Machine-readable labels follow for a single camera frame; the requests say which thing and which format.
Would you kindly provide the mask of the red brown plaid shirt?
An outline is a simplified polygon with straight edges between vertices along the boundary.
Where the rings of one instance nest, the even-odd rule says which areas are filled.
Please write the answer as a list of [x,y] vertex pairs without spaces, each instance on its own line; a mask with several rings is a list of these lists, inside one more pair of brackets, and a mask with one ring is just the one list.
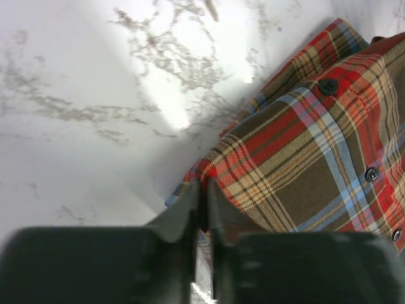
[[252,228],[369,232],[404,249],[404,34],[337,19],[252,98],[166,200],[210,179]]

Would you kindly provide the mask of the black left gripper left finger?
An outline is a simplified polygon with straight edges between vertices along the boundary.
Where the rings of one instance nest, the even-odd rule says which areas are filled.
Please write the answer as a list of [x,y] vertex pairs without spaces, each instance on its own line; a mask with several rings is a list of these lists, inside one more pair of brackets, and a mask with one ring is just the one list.
[[186,190],[147,227],[154,234],[148,258],[146,303],[189,303],[196,278],[200,183]]

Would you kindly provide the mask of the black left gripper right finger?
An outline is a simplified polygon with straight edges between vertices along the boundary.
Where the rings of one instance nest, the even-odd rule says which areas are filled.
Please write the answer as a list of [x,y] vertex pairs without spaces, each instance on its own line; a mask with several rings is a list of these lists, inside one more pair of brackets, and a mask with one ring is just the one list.
[[235,303],[235,259],[248,218],[225,197],[217,180],[208,182],[213,295],[218,303]]

